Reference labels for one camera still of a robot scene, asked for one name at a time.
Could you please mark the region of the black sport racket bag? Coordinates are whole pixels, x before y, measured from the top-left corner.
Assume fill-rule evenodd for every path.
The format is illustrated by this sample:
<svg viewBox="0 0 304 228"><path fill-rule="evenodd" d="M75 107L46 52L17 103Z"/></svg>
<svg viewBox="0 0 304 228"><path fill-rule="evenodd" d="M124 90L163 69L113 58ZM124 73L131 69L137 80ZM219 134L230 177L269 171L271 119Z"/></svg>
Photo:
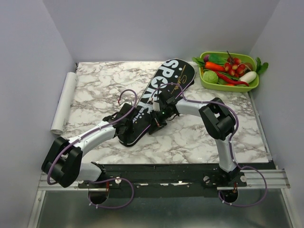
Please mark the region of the black sport racket bag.
<svg viewBox="0 0 304 228"><path fill-rule="evenodd" d="M119 141L126 147L134 146L148 133L153 100L161 101L161 108L178 101L182 91L194 84L194 67L181 59L169 59L162 63L144 90L136 109L138 114L133 118L131 134L119 135Z"/></svg>

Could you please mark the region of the white shuttlecock tube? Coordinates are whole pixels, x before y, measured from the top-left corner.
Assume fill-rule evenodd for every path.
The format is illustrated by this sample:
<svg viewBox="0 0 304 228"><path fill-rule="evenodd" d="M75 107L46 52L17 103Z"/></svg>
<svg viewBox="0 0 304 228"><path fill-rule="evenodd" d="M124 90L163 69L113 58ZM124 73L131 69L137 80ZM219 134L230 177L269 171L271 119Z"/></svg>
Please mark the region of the white shuttlecock tube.
<svg viewBox="0 0 304 228"><path fill-rule="evenodd" d="M74 98L76 85L77 74L68 72L50 129L50 131L55 135L61 135L65 130L65 126L69 117L70 105Z"/></svg>

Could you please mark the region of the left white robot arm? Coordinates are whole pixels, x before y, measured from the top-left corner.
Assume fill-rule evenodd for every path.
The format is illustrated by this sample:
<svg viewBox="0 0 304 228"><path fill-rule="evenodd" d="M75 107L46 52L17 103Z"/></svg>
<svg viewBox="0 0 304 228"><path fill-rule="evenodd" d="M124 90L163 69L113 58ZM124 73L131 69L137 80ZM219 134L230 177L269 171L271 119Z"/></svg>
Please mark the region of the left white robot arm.
<svg viewBox="0 0 304 228"><path fill-rule="evenodd" d="M41 166L48 184L58 183L66 188L75 181L89 181L96 188L102 187L105 183L102 165L85 163L82 158L100 144L129 130L137 113L134 106L125 103L119 112L106 116L92 129L70 139L56 138Z"/></svg>

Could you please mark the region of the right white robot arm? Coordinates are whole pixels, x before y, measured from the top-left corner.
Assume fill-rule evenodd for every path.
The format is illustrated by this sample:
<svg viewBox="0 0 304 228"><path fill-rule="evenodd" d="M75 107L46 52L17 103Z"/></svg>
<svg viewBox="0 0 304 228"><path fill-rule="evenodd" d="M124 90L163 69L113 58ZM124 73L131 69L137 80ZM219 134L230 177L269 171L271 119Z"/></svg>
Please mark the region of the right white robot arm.
<svg viewBox="0 0 304 228"><path fill-rule="evenodd" d="M207 133L216 141L219 155L219 182L224 186L235 182L239 168L235 162L231 139L238 121L220 98L216 97L208 102L190 101L181 96L174 97L164 91L157 95L152 107L149 134L164 128L170 117L181 114L201 117Z"/></svg>

